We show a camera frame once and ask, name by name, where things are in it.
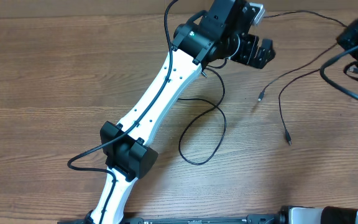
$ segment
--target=wooden surface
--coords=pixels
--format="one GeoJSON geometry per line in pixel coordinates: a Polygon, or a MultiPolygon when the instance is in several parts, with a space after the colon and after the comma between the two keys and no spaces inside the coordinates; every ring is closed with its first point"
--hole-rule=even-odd
{"type": "MultiPolygon", "coordinates": [[[[0,0],[0,18],[162,14],[171,0],[0,0]]],[[[213,0],[180,0],[172,13],[209,9],[213,0]]],[[[353,0],[258,0],[268,11],[358,9],[353,0]]]]}
{"type": "MultiPolygon", "coordinates": [[[[355,10],[322,13],[346,23],[358,17],[355,10]]],[[[188,17],[170,16],[171,32],[188,17]]],[[[257,102],[271,79],[309,62],[341,31],[306,14],[266,19],[252,28],[274,40],[277,56],[263,70],[229,62],[219,71],[227,116],[219,151],[203,166],[179,156],[181,132],[209,106],[177,103],[152,144],[158,160],[136,183],[126,212],[178,218],[276,212],[281,205],[357,208],[358,102],[318,74],[291,85],[283,94],[291,147],[278,113],[281,88],[341,49],[276,82],[257,102]]],[[[166,54],[162,16],[0,20],[0,223],[54,223],[83,218],[94,209],[106,175],[70,170],[67,160],[99,144],[100,127],[132,108],[166,54]]],[[[327,73],[358,92],[358,83],[341,73],[350,61],[327,73]]],[[[182,97],[218,101],[220,95],[219,80],[209,74],[182,97]]],[[[206,159],[220,138],[222,121],[218,112],[199,120],[185,136],[185,155],[206,159]]],[[[97,152],[77,164],[104,167],[104,160],[97,152]]]]}

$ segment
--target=cable connector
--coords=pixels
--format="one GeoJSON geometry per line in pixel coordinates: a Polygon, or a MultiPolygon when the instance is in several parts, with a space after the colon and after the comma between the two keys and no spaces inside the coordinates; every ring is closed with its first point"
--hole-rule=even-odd
{"type": "Polygon", "coordinates": [[[287,130],[285,130],[285,139],[287,140],[288,144],[291,146],[292,145],[291,136],[287,130]]]}
{"type": "Polygon", "coordinates": [[[265,90],[262,90],[262,91],[259,93],[258,101],[262,101],[262,99],[264,98],[264,96],[265,96],[265,90]]]}

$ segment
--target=beige wall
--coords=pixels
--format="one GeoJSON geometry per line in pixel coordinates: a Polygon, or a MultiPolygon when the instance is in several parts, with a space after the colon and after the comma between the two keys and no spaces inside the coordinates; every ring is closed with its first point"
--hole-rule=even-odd
{"type": "MultiPolygon", "coordinates": [[[[358,9],[358,0],[256,0],[268,11],[358,9]]],[[[161,14],[170,0],[0,0],[0,18],[161,14]]],[[[208,9],[213,0],[179,0],[172,13],[208,9]]]]}

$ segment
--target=wood grain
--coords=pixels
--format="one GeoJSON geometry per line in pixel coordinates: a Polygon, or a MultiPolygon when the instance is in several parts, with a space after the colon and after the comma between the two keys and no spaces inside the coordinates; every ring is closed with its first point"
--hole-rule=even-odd
{"type": "MultiPolygon", "coordinates": [[[[358,17],[355,10],[321,13],[346,23],[358,17]]],[[[170,30],[188,17],[170,16],[170,30]]],[[[179,156],[181,132],[208,105],[178,102],[152,144],[159,158],[135,185],[126,212],[178,218],[276,212],[281,205],[357,208],[358,102],[318,74],[291,85],[282,98],[291,147],[278,113],[281,88],[341,49],[279,80],[257,102],[271,79],[309,62],[341,31],[308,14],[266,19],[252,29],[274,40],[277,57],[263,70],[229,62],[219,71],[227,133],[215,157],[192,166],[179,156]]],[[[70,170],[67,160],[97,145],[103,123],[132,108],[166,54],[162,16],[0,19],[0,223],[55,223],[94,209],[106,176],[70,170]]],[[[350,61],[327,73],[358,92],[358,83],[341,73],[350,61]]],[[[220,95],[210,74],[182,97],[218,101],[220,95]]],[[[197,121],[184,138],[185,155],[203,161],[222,128],[218,112],[197,121]]],[[[104,167],[104,160],[97,152],[78,165],[104,167]]]]}
{"type": "MultiPolygon", "coordinates": [[[[0,18],[163,14],[171,0],[0,0],[0,18]]],[[[358,9],[353,0],[258,0],[268,11],[358,9]]],[[[209,9],[213,0],[180,0],[172,13],[209,9]]]]}

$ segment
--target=wooden table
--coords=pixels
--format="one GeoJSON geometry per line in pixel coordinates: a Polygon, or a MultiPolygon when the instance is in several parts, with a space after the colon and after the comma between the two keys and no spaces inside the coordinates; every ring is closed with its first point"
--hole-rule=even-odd
{"type": "MultiPolygon", "coordinates": [[[[358,11],[322,11],[345,23],[358,11]]],[[[190,15],[169,16],[171,33],[190,15]]],[[[310,67],[261,89],[335,43],[337,24],[308,14],[264,20],[251,32],[274,40],[276,58],[263,70],[229,62],[220,70],[227,133],[203,166],[186,163],[178,139],[208,105],[179,102],[152,147],[159,157],[126,205],[149,218],[235,217],[276,212],[281,205],[358,207],[358,102],[316,73],[283,94],[293,145],[283,138],[277,96],[293,77],[341,52],[336,47],[310,67]]],[[[78,172],[69,158],[99,144],[99,129],[139,100],[167,54],[161,15],[0,19],[0,223],[55,223],[83,218],[96,206],[106,174],[78,172]]],[[[342,74],[348,57],[327,73],[358,92],[342,74]]],[[[182,97],[218,101],[219,80],[200,77],[182,97]]],[[[219,112],[199,120],[183,152],[207,158],[223,128],[219,112]]],[[[94,153],[77,164],[104,167],[94,153]]]]}

